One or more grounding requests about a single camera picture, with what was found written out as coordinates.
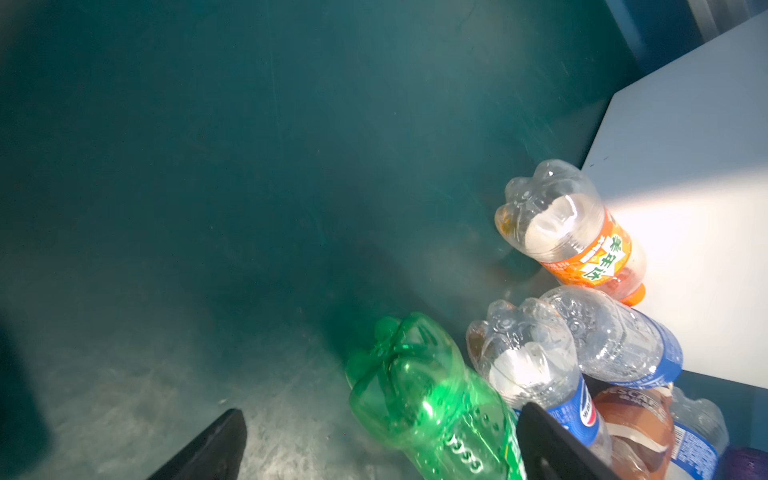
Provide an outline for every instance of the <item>plastic bottle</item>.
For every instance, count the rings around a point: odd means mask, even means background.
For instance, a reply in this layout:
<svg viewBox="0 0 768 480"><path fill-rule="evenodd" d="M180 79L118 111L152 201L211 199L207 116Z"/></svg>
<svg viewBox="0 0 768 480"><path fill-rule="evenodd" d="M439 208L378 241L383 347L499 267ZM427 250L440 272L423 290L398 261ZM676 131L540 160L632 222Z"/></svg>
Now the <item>plastic bottle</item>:
<svg viewBox="0 0 768 480"><path fill-rule="evenodd" d="M620 437L611 437L611 470L621 480L651 480L648 468L637 453Z"/></svg>
<svg viewBox="0 0 768 480"><path fill-rule="evenodd" d="M467 345L475 369L510 408L536 402L611 464L611 437L584 384L568 326L551 306L535 298L517 308L497 300L487 320L469 326Z"/></svg>
<svg viewBox="0 0 768 480"><path fill-rule="evenodd" d="M563 284L589 286L627 305L645 295L645 253L603 206L590 180L562 160L516 177L496 210L498 232Z"/></svg>
<svg viewBox="0 0 768 480"><path fill-rule="evenodd" d="M643 461L650 480L664 480L674 448L674 421L668 397L659 389L612 386L594 397L614 441L625 442Z"/></svg>
<svg viewBox="0 0 768 480"><path fill-rule="evenodd" d="M632 389L673 382L683 371L683 350L670 330L605 293L560 286L541 299L565 319L581 371Z"/></svg>
<svg viewBox="0 0 768 480"><path fill-rule="evenodd" d="M376 347L347 365L355 417L426 480L522 480L516 420L422 313L376 324Z"/></svg>
<svg viewBox="0 0 768 480"><path fill-rule="evenodd" d="M675 446L665 479L711 480L728 447L723 413L707 399L688 399L677 387L672 397Z"/></svg>

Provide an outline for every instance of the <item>bottle label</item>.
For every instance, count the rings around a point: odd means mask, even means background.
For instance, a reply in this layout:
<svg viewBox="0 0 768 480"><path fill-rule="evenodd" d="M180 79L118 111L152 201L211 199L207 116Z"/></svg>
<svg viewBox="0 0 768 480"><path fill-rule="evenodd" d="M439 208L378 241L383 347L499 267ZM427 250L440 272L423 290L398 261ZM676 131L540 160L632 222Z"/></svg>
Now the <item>bottle label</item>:
<svg viewBox="0 0 768 480"><path fill-rule="evenodd" d="M674 436L672 463L694 480L711 480L717 468L717 450L701 435L677 422Z"/></svg>
<svg viewBox="0 0 768 480"><path fill-rule="evenodd" d="M575 257L557 263L542 263L561 283L598 286L614 278L632 253L629 233L606 209L603 230L595 241Z"/></svg>
<svg viewBox="0 0 768 480"><path fill-rule="evenodd" d="M579 375L576 393L567 402L547 412L587 447L592 445L598 437L600 417L592 403L592 397L589 396L584 377L581 375Z"/></svg>
<svg viewBox="0 0 768 480"><path fill-rule="evenodd" d="M655 389L674 382L683 371L683 349L670 330L659 322L652 320L643 313L634 310L634 314L648 321L659 332L661 342L664 344L664 353L661 355L656 370L645 377L633 382L611 382L614 385L626 386L631 389Z"/></svg>

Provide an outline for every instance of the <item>green plastic bottle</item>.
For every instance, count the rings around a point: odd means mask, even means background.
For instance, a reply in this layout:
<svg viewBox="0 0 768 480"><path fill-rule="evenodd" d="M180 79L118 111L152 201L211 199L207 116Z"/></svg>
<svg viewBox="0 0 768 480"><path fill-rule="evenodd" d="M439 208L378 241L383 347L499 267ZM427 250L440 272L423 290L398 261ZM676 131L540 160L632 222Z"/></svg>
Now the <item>green plastic bottle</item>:
<svg viewBox="0 0 768 480"><path fill-rule="evenodd" d="M376 347L347 364L355 417L426 480L523 480L515 417L434 320L382 318Z"/></svg>

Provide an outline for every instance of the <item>teal container wall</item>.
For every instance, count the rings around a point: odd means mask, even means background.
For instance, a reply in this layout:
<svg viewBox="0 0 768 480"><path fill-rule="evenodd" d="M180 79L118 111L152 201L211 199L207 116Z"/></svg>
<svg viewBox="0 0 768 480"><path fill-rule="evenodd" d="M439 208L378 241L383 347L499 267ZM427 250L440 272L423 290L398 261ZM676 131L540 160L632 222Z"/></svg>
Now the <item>teal container wall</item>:
<svg viewBox="0 0 768 480"><path fill-rule="evenodd" d="M146 478L229 406L243 478L415 478L352 419L343 360L382 314L463 345L489 301L554 284L492 214L510 177L580 163L640 75L602 0L51 0L12 23L0 311L8 410L36 427L0 478Z"/></svg>

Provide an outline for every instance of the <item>white surface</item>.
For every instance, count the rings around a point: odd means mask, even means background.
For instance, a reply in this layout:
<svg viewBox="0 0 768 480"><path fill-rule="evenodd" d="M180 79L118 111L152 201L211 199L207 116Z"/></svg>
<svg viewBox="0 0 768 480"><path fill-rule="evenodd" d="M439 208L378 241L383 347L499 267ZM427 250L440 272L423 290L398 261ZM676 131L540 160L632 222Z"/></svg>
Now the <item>white surface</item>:
<svg viewBox="0 0 768 480"><path fill-rule="evenodd" d="M684 368L768 388L768 12L616 93L583 170Z"/></svg>

